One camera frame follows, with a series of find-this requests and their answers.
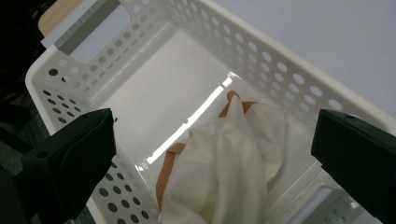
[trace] basket hole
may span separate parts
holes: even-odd
[[[140,20],[141,20],[142,22],[145,22],[145,21],[148,20],[148,16],[143,15],[143,16],[140,18]]]
[[[131,187],[129,185],[125,185],[124,187],[125,187],[126,191],[132,192],[132,189],[131,189]]]
[[[311,88],[309,88],[309,90],[311,90],[312,94],[316,96],[321,96],[323,94],[322,90],[316,86],[312,86]]]
[[[55,68],[52,68],[49,70],[49,75],[54,77],[56,75],[58,75],[58,70],[56,70]]]
[[[52,110],[57,114],[62,114],[62,111],[60,111],[58,108],[52,108]]]
[[[273,87],[274,87],[274,89],[276,91],[280,91],[281,90],[281,87],[280,87],[280,85],[277,82],[273,82]]]
[[[304,84],[304,78],[302,76],[294,74],[293,78],[298,84]]]
[[[107,208],[110,212],[113,212],[113,213],[117,212],[117,210],[118,210],[117,206],[114,203],[109,203],[107,205]]]
[[[111,56],[114,54],[114,49],[108,49],[107,50],[107,55]]]
[[[139,218],[137,218],[137,216],[135,216],[134,214],[131,214],[131,220],[133,223],[139,223]]]
[[[131,205],[129,205],[129,203],[125,200],[121,201],[122,206],[124,206],[124,208],[129,208]]]
[[[79,69],[77,67],[72,67],[72,68],[70,68],[70,72],[72,74],[77,74],[79,72]]]
[[[133,201],[135,204],[140,205],[140,201],[136,197],[133,198]]]
[[[55,101],[53,101],[51,99],[49,99],[49,103],[52,104],[52,105],[56,105]]]
[[[298,89],[298,87],[296,85],[292,84],[292,83],[289,84],[289,88],[290,88],[291,91],[296,92],[296,93],[300,91]]]
[[[264,73],[260,73],[260,78],[264,81],[268,81],[268,76],[265,75]]]
[[[118,220],[117,220],[117,224],[126,224],[126,221],[124,220],[124,219],[122,219],[122,218],[119,218]]]
[[[113,180],[113,176],[111,174],[105,174],[105,178],[109,181]]]
[[[59,60],[58,64],[61,67],[65,67],[65,66],[67,66],[67,60],[61,59],[61,60]]]
[[[146,211],[142,211],[142,217],[145,219],[149,219],[149,214]]]
[[[248,47],[253,51],[257,51],[257,46],[253,42],[248,42]]]
[[[283,76],[280,75],[279,73],[275,73],[275,78],[280,82],[283,82],[285,80],[285,78],[283,78]]]
[[[268,52],[263,52],[262,53],[262,57],[264,58],[265,61],[267,62],[271,62],[272,61],[272,56],[270,53]]]
[[[256,57],[254,57],[253,54],[249,54],[247,57],[248,57],[248,59],[250,60],[251,63],[255,63],[257,61]]]
[[[102,195],[103,197],[107,197],[108,196],[107,190],[103,189],[103,188],[99,189],[99,194]]]
[[[42,158],[47,157],[48,155],[49,155],[48,152],[41,151],[41,152],[38,152],[35,156],[36,156],[37,158],[42,159]]]
[[[314,105],[316,103],[315,99],[310,95],[306,95],[304,98],[311,105]]]
[[[119,187],[114,186],[114,187],[113,187],[113,190],[114,190],[114,192],[115,192],[116,194],[121,194],[121,190],[120,190]]]
[[[336,100],[329,100],[329,105],[335,109],[335,110],[341,110],[343,109],[343,106],[341,105],[340,102],[336,101]]]
[[[259,81],[259,86],[260,86],[260,88],[265,90],[265,83],[263,81]]]
[[[58,118],[58,120],[59,120],[61,123],[67,123],[67,121],[66,121],[65,119],[63,119],[63,118]]]
[[[223,25],[223,29],[224,29],[225,33],[227,33],[227,35],[229,35],[231,33],[231,29],[230,29],[230,27],[228,25],[224,24]]]
[[[266,63],[262,63],[262,71],[269,73],[270,67]]]

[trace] basket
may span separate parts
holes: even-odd
[[[118,154],[87,204],[96,223],[157,223],[163,152],[215,118],[228,90],[291,114],[265,223],[290,222],[318,191],[339,188],[310,155],[321,108],[396,134],[392,117],[216,3],[120,0],[93,26],[90,18],[109,2],[91,6],[26,78],[51,134],[86,112],[113,111]]]

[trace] white fabric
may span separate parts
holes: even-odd
[[[225,118],[190,131],[163,194],[162,224],[259,223],[283,160],[284,110],[231,100]]]

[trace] white table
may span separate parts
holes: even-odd
[[[215,1],[396,118],[396,1]]]

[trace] black plastic part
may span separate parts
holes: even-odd
[[[80,116],[21,159],[42,223],[75,219],[116,154],[110,109]]]
[[[396,223],[396,137],[351,115],[320,110],[311,153],[369,213]]]

